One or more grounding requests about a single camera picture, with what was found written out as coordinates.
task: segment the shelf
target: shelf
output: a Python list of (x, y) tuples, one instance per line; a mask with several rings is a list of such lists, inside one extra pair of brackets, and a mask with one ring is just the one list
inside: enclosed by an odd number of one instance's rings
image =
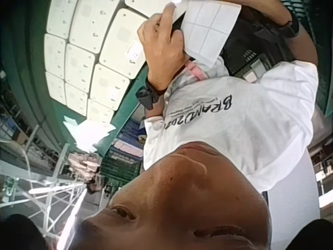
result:
[[(8, 116), (8, 118), (10, 118), (12, 121), (13, 121), (13, 123), (14, 123), (14, 125), (16, 126), (16, 128), (27, 138), (27, 140), (29, 139), (29, 136), (27, 136), (27, 134), (20, 128), (20, 126), (16, 123), (16, 121), (14, 120), (14, 118), (11, 116), (11, 114), (9, 113), (9, 111), (7, 110), (7, 108), (5, 107), (5, 105), (2, 105), (2, 107), (3, 107), (3, 109), (4, 109), (4, 111), (5, 111), (5, 113), (6, 113), (6, 115)], [(50, 159), (51, 161), (53, 161), (53, 162), (55, 162), (56, 163), (56, 161), (55, 160), (53, 160), (50, 156), (48, 156), (36, 143), (34, 143), (34, 142), (31, 142), (32, 143), (32, 145), (33, 146), (35, 146), (36, 148), (38, 148), (41, 152), (43, 152), (43, 154), (48, 158), (48, 159)]]

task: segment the white paper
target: white paper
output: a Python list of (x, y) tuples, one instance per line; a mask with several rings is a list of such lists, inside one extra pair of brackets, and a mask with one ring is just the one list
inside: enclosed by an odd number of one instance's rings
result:
[(63, 116), (63, 117), (64, 117), (65, 121), (68, 122), (69, 124), (72, 124), (73, 126), (77, 126), (78, 125), (78, 123), (76, 122), (75, 119), (69, 118), (67, 116)]
[(111, 124), (104, 124), (91, 120), (85, 120), (78, 126), (67, 121), (64, 121), (63, 124), (75, 139), (76, 146), (89, 153), (97, 151), (93, 145), (97, 144), (104, 137), (107, 137), (110, 131), (116, 129), (115, 126)]
[(240, 13), (238, 4), (189, 0), (182, 30), (185, 52), (213, 67)]

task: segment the finger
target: finger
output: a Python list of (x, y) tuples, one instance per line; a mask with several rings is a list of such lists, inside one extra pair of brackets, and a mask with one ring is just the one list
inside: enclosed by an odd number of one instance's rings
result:
[(137, 35), (139, 36), (140, 42), (143, 44), (145, 42), (144, 28), (147, 21), (144, 21), (139, 29), (137, 30)]
[(171, 37), (171, 44), (184, 49), (184, 34), (181, 30), (175, 30)]
[(144, 36), (147, 40), (150, 40), (153, 37), (157, 37), (157, 26), (161, 20), (161, 14), (154, 14), (151, 18), (146, 21), (144, 27)]
[(173, 14), (175, 12), (176, 6), (173, 3), (169, 3), (166, 5), (159, 28), (159, 39), (162, 41), (169, 42), (171, 39), (172, 32), (172, 23), (173, 23)]

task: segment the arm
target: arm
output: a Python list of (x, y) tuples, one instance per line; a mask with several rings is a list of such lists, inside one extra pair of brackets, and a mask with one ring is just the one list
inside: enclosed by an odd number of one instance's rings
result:
[(152, 110), (145, 109), (146, 119), (154, 116), (163, 116), (164, 105), (164, 97), (160, 96), (158, 102), (153, 105)]
[[(168, 4), (162, 14), (155, 14), (138, 29), (149, 72), (148, 80), (159, 92), (164, 93), (175, 74), (188, 59), (184, 53), (184, 35), (172, 32), (174, 4)], [(160, 96), (153, 110), (146, 110), (146, 118), (162, 116), (164, 98)]]
[[(226, 0), (226, 2), (256, 9), (279, 26), (286, 25), (292, 20), (289, 10), (279, 0)], [(293, 39), (286, 39), (286, 42), (296, 60), (318, 65), (316, 47), (301, 24), (299, 35)]]

